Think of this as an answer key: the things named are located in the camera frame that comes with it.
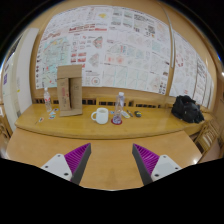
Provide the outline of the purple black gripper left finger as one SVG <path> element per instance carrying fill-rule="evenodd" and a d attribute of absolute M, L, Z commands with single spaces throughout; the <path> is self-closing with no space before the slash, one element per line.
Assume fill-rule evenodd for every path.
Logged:
<path fill-rule="evenodd" d="M 91 155 L 91 144 L 82 145 L 69 153 L 56 154 L 42 169 L 79 185 Z"/>

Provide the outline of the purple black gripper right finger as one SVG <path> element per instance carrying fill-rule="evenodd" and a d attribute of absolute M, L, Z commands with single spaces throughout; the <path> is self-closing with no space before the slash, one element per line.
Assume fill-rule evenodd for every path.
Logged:
<path fill-rule="evenodd" d="M 166 177 L 181 170 L 168 155 L 157 155 L 143 146 L 134 144 L 132 154 L 135 158 L 143 185 Z"/>

